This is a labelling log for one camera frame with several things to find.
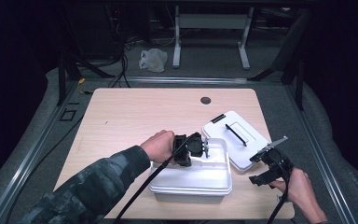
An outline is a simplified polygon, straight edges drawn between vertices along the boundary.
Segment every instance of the white box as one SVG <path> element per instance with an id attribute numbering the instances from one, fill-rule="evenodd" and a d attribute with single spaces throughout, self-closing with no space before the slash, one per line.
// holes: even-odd
<path id="1" fill-rule="evenodd" d="M 190 157 L 192 165 L 169 164 L 149 184 L 158 201 L 173 203 L 220 203 L 232 190 L 226 142 L 208 139 L 209 157 Z M 152 162 L 150 174 L 159 163 Z"/>
<path id="2" fill-rule="evenodd" d="M 226 125 L 246 142 L 246 146 Z M 211 120 L 202 128 L 202 131 L 207 138 L 222 138 L 226 141 L 231 164 L 241 175 L 254 165 L 249 159 L 269 143 L 263 135 L 235 111 L 228 111 L 224 115 Z"/>

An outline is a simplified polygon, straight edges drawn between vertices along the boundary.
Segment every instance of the white desk leg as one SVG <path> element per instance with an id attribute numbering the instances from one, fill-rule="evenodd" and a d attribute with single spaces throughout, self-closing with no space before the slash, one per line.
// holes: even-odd
<path id="1" fill-rule="evenodd" d="M 173 68 L 178 68 L 180 63 L 180 27 L 179 27 L 179 6 L 175 7 L 175 51 L 173 53 Z"/>
<path id="2" fill-rule="evenodd" d="M 246 18 L 245 28 L 243 29 L 243 33 L 242 33 L 242 40 L 241 42 L 238 42 L 238 50 L 240 51 L 242 67 L 245 70 L 251 69 L 248 60 L 248 55 L 246 54 L 245 43 L 246 43 L 246 39 L 248 38 L 249 29 L 252 22 L 253 11 L 254 9 L 252 7 L 249 8 L 249 13 L 248 13 L 248 17 Z"/>

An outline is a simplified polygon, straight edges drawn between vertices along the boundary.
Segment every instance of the hand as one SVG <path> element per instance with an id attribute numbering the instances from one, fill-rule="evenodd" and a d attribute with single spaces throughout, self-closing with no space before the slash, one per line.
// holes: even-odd
<path id="1" fill-rule="evenodd" d="M 283 181 L 275 180 L 269 184 L 282 192 L 286 189 Z M 327 221 L 324 211 L 316 201 L 308 175 L 296 167 L 290 175 L 288 200 L 300 208 L 310 223 Z"/>
<path id="2" fill-rule="evenodd" d="M 162 130 L 143 142 L 141 148 L 144 149 L 149 160 L 163 163 L 172 155 L 174 137 L 175 134 L 172 131 Z"/>

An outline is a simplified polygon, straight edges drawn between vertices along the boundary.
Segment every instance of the camouflage sleeve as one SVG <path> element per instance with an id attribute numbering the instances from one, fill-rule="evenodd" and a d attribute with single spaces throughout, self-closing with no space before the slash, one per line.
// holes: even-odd
<path id="1" fill-rule="evenodd" d="M 40 200 L 21 223 L 96 223 L 149 166 L 147 154 L 138 146 L 100 159 Z"/>

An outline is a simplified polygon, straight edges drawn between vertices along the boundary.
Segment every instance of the wooden tabletop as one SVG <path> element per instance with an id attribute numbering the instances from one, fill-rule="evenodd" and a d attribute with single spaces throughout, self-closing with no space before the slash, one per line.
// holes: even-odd
<path id="1" fill-rule="evenodd" d="M 211 102 L 205 105 L 202 97 Z M 202 133 L 211 119 L 236 111 L 266 139 L 269 131 L 251 89 L 98 89 L 94 92 L 76 139 L 66 159 L 56 188 L 72 175 L 97 161 L 134 145 L 140 145 L 160 130 L 175 134 Z M 147 219 L 260 219 L 269 218 L 282 193 L 269 186 L 258 187 L 249 175 L 268 167 L 257 163 L 245 175 L 231 167 L 232 191 L 220 204 L 158 202 L 150 189 L 136 199 L 123 218 Z M 145 182 L 149 170 L 130 186 L 124 198 L 106 216 L 114 218 Z M 276 218 L 291 218 L 293 206 L 286 203 Z"/>

